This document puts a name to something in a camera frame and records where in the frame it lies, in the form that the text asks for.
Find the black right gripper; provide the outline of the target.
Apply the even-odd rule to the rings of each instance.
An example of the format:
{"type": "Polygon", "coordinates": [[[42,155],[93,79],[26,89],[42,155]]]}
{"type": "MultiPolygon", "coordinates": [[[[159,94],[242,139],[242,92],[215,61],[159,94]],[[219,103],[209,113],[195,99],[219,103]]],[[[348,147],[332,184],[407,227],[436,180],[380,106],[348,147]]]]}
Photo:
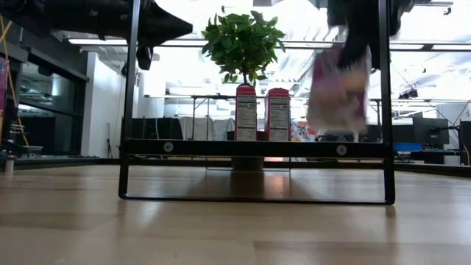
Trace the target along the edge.
{"type": "MultiPolygon", "coordinates": [[[[362,31],[378,32],[379,1],[383,0],[328,0],[327,23],[329,26],[349,27],[344,46],[337,60],[338,68],[346,68],[357,63],[366,53],[368,46],[367,35],[362,31]]],[[[403,13],[409,13],[415,5],[415,0],[388,0],[389,35],[396,35],[401,28],[403,13]]],[[[377,35],[369,37],[371,65],[380,69],[380,40],[377,35]]]]}

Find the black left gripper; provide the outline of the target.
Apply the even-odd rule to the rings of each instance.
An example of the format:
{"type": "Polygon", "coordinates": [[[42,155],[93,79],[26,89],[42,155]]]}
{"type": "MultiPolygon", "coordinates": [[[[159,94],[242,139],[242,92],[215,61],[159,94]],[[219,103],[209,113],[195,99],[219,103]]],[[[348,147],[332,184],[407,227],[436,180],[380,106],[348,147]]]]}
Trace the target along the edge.
{"type": "MultiPolygon", "coordinates": [[[[54,29],[130,39],[134,0],[51,0],[54,29]]],[[[139,44],[159,46],[192,33],[192,24],[165,11],[155,0],[141,0],[139,44]]]]}

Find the purple Raisin Bran cereal box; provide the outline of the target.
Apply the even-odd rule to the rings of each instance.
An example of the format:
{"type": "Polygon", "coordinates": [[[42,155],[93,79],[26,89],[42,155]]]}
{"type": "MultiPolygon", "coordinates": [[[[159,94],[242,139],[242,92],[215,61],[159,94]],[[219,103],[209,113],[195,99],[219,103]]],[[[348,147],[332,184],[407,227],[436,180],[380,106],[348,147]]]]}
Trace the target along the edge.
{"type": "Polygon", "coordinates": [[[317,130],[361,133],[366,129],[365,101],[369,87],[371,53],[344,68],[337,66],[339,45],[317,54],[306,119],[317,130]]]}

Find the red Froot Loops cereal box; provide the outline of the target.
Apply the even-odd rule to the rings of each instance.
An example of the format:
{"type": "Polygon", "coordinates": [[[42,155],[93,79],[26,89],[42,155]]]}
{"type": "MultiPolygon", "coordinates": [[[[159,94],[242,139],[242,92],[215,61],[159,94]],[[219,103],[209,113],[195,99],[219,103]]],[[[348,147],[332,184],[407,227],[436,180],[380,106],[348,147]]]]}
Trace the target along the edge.
{"type": "Polygon", "coordinates": [[[257,97],[249,84],[236,88],[235,96],[235,140],[255,141],[257,135],[257,97]]]}
{"type": "Polygon", "coordinates": [[[291,140],[290,96],[284,88],[273,88],[265,98],[265,133],[267,141],[291,140]]]}

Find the green plant in black pot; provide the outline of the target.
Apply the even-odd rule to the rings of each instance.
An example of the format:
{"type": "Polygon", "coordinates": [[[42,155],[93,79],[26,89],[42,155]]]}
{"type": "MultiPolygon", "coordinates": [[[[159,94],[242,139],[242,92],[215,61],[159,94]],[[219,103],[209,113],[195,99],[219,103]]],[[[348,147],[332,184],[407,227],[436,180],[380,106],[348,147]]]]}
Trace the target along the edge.
{"type": "Polygon", "coordinates": [[[236,82],[255,88],[265,80],[266,67],[277,62],[275,49],[284,47],[285,34],[276,27],[277,18],[267,21],[257,11],[250,14],[215,15],[202,31],[207,43],[202,48],[224,74],[224,82],[236,82]]]}

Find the colourful printed object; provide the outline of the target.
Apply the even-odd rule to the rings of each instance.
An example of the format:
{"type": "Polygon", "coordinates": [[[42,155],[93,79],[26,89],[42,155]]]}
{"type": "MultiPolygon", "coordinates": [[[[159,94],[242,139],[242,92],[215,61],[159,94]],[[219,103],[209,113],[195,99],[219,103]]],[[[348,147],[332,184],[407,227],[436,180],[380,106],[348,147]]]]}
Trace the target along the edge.
{"type": "Polygon", "coordinates": [[[318,138],[324,134],[324,130],[316,130],[310,128],[306,121],[291,122],[291,141],[316,142],[318,141],[318,138]]]}

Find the black background monitor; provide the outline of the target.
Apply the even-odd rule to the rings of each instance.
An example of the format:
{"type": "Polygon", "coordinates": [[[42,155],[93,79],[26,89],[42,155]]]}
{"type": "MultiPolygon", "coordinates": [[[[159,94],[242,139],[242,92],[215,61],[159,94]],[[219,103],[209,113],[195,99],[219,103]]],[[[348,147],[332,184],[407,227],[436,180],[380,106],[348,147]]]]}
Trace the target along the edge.
{"type": "Polygon", "coordinates": [[[414,140],[421,144],[450,143],[447,119],[413,118],[414,140]]]}

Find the blue bin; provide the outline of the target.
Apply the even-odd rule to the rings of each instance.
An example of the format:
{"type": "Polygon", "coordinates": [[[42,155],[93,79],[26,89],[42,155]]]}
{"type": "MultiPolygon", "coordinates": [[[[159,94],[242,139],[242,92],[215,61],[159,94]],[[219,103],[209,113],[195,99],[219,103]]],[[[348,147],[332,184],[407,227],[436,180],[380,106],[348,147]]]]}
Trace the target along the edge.
{"type": "Polygon", "coordinates": [[[422,145],[418,143],[394,143],[395,152],[421,152],[422,145]]]}

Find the white cloth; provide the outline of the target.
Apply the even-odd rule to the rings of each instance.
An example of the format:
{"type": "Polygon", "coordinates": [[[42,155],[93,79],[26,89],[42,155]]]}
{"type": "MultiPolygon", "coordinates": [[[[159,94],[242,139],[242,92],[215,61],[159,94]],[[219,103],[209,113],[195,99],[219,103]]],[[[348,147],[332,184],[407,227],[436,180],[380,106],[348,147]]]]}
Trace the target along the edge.
{"type": "Polygon", "coordinates": [[[234,119],[179,117],[184,140],[226,141],[227,133],[235,130],[234,119]]]}

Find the black metal table frame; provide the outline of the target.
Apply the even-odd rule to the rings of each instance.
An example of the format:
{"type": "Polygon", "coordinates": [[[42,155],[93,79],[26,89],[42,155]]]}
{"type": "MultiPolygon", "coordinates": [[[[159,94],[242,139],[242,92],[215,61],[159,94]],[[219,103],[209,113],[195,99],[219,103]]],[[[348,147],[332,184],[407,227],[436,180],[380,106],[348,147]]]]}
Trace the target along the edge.
{"type": "MultiPolygon", "coordinates": [[[[120,160],[108,158],[32,158],[17,159],[15,168],[45,169],[67,166],[89,165],[119,165],[120,160]]],[[[184,167],[214,167],[229,168],[229,160],[131,160],[133,166],[184,166],[184,167]]],[[[382,163],[358,162],[265,162],[268,169],[382,169],[382,163]]],[[[464,177],[471,179],[470,166],[447,166],[436,164],[396,163],[396,172],[413,172],[420,174],[435,174],[451,177],[464,177]]]]}

